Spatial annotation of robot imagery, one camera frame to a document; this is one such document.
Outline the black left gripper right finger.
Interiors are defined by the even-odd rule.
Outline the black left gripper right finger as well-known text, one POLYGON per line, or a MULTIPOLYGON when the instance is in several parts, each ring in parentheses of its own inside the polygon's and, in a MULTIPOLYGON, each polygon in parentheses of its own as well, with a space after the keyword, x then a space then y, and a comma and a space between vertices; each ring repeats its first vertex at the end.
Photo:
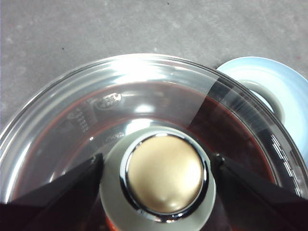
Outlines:
POLYGON ((245 231, 306 231, 308 201, 220 154, 212 174, 231 224, 245 231))

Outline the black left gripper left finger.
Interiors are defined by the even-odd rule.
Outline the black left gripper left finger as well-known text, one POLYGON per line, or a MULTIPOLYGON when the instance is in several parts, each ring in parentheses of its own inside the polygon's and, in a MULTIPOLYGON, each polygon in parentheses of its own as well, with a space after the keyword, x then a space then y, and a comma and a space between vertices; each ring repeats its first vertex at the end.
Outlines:
POLYGON ((98 196, 103 155, 97 154, 56 180, 0 205, 2 231, 76 231, 98 196))

